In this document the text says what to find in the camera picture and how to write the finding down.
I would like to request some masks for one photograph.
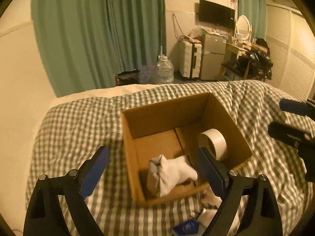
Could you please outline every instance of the cardboard box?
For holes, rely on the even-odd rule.
[[[228,157],[222,162],[237,168],[251,156],[241,132],[212,93],[149,104],[122,113],[123,140],[131,196],[147,206],[191,196],[208,186],[203,176],[196,182],[177,185],[167,196],[157,198],[146,187],[149,160],[164,154],[167,159],[189,155],[199,170],[197,135],[217,129],[226,140]]]

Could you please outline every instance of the teal curtain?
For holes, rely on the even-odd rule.
[[[39,52],[58,97],[115,85],[115,74],[156,63],[164,0],[32,0]]]
[[[238,16],[245,15],[252,25],[252,38],[265,38],[266,0],[238,0]]]

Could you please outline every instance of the black tv screen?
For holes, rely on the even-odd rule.
[[[199,0],[199,21],[234,28],[235,10],[206,0]]]

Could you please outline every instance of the checkered bedspread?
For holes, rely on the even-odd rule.
[[[100,145],[109,147],[110,163],[86,204],[105,235],[170,235],[170,228],[200,210],[200,194],[151,208],[135,207],[128,188],[122,142],[121,112],[172,98],[212,92],[221,101],[247,139],[252,158],[238,171],[243,176],[266,174],[278,201],[283,234],[288,235],[312,198],[304,180],[304,163],[297,151],[271,139],[267,127],[273,120],[290,123],[315,134],[309,118],[282,112],[280,98],[288,94],[258,81],[190,83],[160,86],[132,95],[85,98],[48,111],[33,149],[26,190],[26,206],[38,176],[63,176],[90,159]],[[244,212],[246,199],[238,210]],[[77,235],[64,198],[61,206],[72,235]]]

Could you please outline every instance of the metal screw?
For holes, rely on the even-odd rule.
[[[39,179],[39,180],[45,180],[45,179],[46,179],[46,175],[45,175],[45,174],[40,175],[40,176],[38,177],[38,179]]]
[[[259,178],[263,181],[267,181],[268,177],[264,174],[259,175]]]
[[[238,175],[237,171],[235,171],[235,170],[230,170],[230,171],[229,171],[229,174],[230,174],[231,176],[237,176],[237,175]]]
[[[69,171],[69,176],[75,176],[78,173],[77,170],[70,170]]]
[[[311,140],[311,137],[308,134],[304,134],[304,137],[305,137],[306,140]]]

